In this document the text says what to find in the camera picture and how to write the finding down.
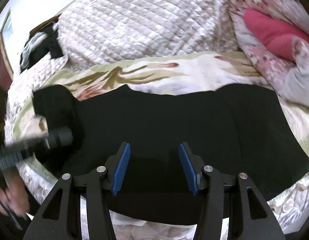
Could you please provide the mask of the person's left hand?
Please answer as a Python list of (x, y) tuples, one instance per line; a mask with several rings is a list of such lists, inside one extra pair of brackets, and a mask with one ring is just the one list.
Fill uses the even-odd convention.
[(0, 213), (5, 216), (8, 215), (2, 207), (2, 203), (9, 207), (18, 217), (26, 217), (30, 204), (23, 180), (20, 177), (11, 177), (9, 184), (10, 186), (5, 190), (0, 187)]

